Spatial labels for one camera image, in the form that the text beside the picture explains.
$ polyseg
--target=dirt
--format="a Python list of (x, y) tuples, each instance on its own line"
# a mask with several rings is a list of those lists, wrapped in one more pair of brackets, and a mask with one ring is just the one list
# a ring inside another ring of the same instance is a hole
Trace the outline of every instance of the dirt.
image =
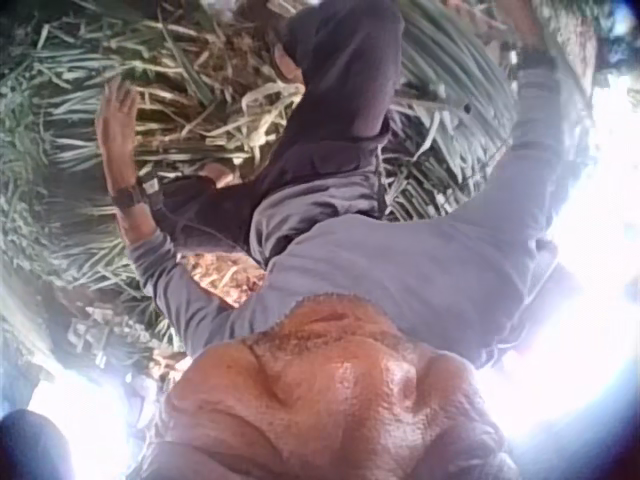
[(244, 254), (217, 253), (185, 258), (193, 278), (203, 288), (238, 307), (264, 281), (265, 272)]

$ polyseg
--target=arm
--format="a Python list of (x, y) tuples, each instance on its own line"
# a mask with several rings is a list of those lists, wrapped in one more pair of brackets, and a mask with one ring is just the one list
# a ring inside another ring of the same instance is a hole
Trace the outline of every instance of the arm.
[[(110, 82), (96, 118), (109, 194), (135, 185), (133, 157), (137, 93), (119, 79)], [(223, 340), (233, 309), (198, 285), (178, 263), (169, 238), (161, 233), (149, 207), (138, 204), (118, 211), (118, 225), (144, 291), (184, 342), (189, 355), (197, 355), (212, 340)]]
[[(542, 32), (528, 2), (499, 3), (505, 4), (525, 49), (544, 52)], [(530, 241), (544, 234), (550, 189), (563, 159), (559, 82), (552, 65), (528, 63), (532, 56), (523, 58), (519, 74), (511, 148), (486, 188), (449, 216), (465, 229), (497, 240)]]

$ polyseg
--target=raised hand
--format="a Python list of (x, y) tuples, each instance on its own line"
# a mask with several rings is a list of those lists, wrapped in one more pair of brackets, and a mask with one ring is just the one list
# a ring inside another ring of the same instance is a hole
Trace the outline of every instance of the raised hand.
[(116, 77), (105, 86), (96, 134), (111, 194), (136, 183), (133, 150), (137, 111), (138, 94), (128, 82)]

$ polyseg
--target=gray pants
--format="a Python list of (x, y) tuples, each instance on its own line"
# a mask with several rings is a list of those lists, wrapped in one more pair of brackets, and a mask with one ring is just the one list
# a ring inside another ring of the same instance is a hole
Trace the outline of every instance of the gray pants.
[(266, 267), (328, 218), (380, 218), (376, 152), (389, 135), (402, 27), (392, 0), (325, 0), (292, 17), (282, 43), (306, 93), (254, 179), (216, 189), (184, 177), (162, 187), (154, 218), (178, 251), (244, 251)]

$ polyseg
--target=person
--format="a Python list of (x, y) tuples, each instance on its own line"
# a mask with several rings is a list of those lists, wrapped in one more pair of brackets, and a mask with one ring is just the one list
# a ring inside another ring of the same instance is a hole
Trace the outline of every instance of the person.
[[(529, 0), (519, 118), (482, 192), (444, 218), (380, 220), (403, 21), (392, 0), (325, 0), (288, 21), (276, 60), (306, 92), (268, 165), (240, 185), (187, 177), (149, 202), (137, 95), (97, 117), (107, 186), (145, 289), (193, 364), (162, 404), (147, 479), (511, 479), (474, 385), (526, 299), (562, 159), (559, 83)], [(232, 308), (177, 252), (243, 249), (267, 269)]]

